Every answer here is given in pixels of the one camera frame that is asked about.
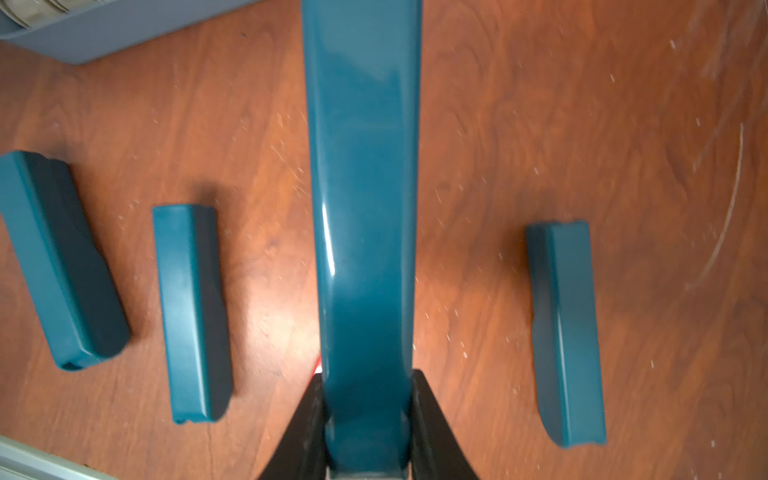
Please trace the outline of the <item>blue plastic storage tray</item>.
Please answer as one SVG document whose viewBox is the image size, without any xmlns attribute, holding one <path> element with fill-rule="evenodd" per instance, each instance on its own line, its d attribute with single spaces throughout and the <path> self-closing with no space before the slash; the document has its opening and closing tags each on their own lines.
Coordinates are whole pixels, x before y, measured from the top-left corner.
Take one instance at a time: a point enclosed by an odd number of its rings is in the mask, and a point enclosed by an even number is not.
<svg viewBox="0 0 768 480">
<path fill-rule="evenodd" d="M 249 0 L 97 3 L 24 28 L 1 15 L 1 41 L 81 65 L 249 5 Z"/>
</svg>

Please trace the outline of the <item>teal pliers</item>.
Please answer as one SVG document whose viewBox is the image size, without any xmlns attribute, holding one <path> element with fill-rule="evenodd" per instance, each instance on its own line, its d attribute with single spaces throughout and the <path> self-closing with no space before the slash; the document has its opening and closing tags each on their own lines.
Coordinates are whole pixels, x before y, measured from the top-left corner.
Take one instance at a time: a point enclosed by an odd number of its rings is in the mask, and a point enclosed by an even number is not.
<svg viewBox="0 0 768 480">
<path fill-rule="evenodd" d="M 337 478 L 402 478 L 410 401 L 422 5 L 301 5 L 325 443 Z"/>
<path fill-rule="evenodd" d="M 542 424 L 561 448 L 606 442 L 590 232 L 585 221 L 525 229 Z"/>
<path fill-rule="evenodd" d="M 216 422 L 234 391 L 216 210 L 152 208 L 172 419 Z"/>
<path fill-rule="evenodd" d="M 131 331 L 68 164 L 2 155 L 1 215 L 55 364 L 74 372 L 118 355 Z"/>
</svg>

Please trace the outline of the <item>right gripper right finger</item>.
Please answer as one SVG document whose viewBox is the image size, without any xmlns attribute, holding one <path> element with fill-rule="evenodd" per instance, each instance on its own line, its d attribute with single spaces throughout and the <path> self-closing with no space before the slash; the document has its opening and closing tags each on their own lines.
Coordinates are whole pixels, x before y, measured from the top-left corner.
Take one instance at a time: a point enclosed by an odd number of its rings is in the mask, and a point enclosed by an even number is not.
<svg viewBox="0 0 768 480">
<path fill-rule="evenodd" d="M 410 420 L 410 463 L 414 479 L 479 479 L 464 456 L 424 373 L 418 369 L 412 373 Z"/>
</svg>

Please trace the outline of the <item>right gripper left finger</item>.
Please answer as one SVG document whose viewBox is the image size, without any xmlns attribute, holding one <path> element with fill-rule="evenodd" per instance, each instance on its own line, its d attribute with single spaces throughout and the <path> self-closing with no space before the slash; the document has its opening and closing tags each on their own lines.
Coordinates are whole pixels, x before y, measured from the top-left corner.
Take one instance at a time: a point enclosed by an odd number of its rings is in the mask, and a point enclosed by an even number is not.
<svg viewBox="0 0 768 480">
<path fill-rule="evenodd" d="M 317 373 L 258 479 L 324 480 L 328 468 L 324 428 L 323 382 L 322 375 Z"/>
</svg>

